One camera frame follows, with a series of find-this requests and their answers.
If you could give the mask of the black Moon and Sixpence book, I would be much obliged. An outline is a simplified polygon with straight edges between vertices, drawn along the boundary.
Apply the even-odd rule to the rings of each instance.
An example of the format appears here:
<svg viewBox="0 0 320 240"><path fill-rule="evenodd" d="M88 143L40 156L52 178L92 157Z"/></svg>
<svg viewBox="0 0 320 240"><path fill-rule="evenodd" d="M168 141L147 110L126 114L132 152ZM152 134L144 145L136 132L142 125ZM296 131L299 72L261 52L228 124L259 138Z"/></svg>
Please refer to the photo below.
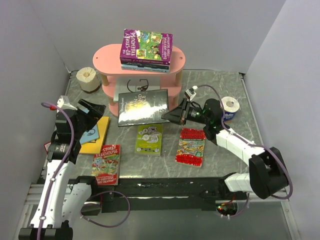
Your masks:
<svg viewBox="0 0 320 240"><path fill-rule="evenodd" d="M162 115L169 111L167 89L120 93L118 96L119 127L163 124Z"/></svg>

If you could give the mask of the grey book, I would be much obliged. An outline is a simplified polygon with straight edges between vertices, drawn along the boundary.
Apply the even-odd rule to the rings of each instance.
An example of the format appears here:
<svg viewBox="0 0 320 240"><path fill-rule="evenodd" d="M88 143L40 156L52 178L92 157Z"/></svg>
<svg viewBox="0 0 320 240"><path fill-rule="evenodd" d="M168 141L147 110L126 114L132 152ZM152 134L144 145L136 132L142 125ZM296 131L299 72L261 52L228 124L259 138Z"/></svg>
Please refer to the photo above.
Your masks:
<svg viewBox="0 0 320 240"><path fill-rule="evenodd" d="M161 78L158 76L123 76L115 82L113 101L118 102L119 94L159 90Z"/></svg>

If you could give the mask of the Little Women book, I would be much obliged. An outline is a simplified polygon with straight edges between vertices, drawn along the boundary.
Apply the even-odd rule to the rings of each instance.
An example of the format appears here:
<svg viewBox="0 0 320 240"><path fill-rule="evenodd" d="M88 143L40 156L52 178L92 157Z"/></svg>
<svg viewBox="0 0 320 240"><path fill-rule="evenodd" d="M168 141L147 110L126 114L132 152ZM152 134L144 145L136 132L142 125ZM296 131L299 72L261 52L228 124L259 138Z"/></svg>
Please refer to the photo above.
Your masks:
<svg viewBox="0 0 320 240"><path fill-rule="evenodd" d="M169 71L170 67L168 65L162 64L154 64L154 63L141 63L141 62L128 62L121 61L121 66L124 68L132 68L132 69L160 69Z"/></svg>

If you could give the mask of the blue 143-Storey Treehouse book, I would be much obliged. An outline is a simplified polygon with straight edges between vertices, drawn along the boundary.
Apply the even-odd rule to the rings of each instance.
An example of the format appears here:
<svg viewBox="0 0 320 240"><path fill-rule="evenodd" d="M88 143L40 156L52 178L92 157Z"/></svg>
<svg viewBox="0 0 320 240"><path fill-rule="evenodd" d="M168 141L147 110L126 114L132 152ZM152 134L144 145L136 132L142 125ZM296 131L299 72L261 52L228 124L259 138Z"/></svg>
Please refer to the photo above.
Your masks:
<svg viewBox="0 0 320 240"><path fill-rule="evenodd" d="M152 72L152 73L166 73L170 72L169 69L161 69L161 68L150 68L150 67L138 67L138 66L129 66L129 65L121 65L122 70L128 71L142 71L142 72Z"/></svg>

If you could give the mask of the purple 117-Storey Treehouse book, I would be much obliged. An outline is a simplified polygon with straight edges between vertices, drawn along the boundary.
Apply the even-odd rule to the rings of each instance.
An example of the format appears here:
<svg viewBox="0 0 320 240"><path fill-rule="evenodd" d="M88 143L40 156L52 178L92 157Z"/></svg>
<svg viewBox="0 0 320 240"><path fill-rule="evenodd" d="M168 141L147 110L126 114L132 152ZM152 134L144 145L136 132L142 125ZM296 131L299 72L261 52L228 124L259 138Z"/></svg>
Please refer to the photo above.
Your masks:
<svg viewBox="0 0 320 240"><path fill-rule="evenodd" d="M122 62L140 62L170 65L173 35L145 30L125 29L119 59Z"/></svg>

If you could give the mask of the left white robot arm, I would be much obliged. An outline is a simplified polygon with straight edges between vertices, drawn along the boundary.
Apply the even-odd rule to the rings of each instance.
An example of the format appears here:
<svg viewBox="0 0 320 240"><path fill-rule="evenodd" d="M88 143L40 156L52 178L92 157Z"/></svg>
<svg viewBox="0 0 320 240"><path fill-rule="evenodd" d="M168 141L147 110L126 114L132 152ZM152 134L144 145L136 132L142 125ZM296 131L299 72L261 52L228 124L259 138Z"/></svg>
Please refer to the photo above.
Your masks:
<svg viewBox="0 0 320 240"><path fill-rule="evenodd" d="M84 203L99 195L93 176L79 176L66 196L70 175L81 150L80 139L103 117L106 106L80 99L77 106L61 96L56 104L41 105L56 111L55 131L48 147L46 177L36 212L30 225L21 228L20 240L71 240L72 225Z"/></svg>

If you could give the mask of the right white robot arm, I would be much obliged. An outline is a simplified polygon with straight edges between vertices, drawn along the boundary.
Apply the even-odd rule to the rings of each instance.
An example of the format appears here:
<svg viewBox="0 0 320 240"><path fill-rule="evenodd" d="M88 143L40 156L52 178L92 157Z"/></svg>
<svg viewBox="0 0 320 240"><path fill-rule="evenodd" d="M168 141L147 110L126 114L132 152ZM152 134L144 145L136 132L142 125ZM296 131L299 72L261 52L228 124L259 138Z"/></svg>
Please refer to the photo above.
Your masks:
<svg viewBox="0 0 320 240"><path fill-rule="evenodd" d="M283 199L293 194L293 183L280 151L254 144L225 125L223 104L217 99L208 99L203 107L184 98L173 110L161 117L171 123L184 125L187 121L203 124L207 140L237 156L248 166L248 173L230 173L223 178L218 193L223 199L230 199L236 192L254 193L260 199L273 197L286 187L289 192Z"/></svg>

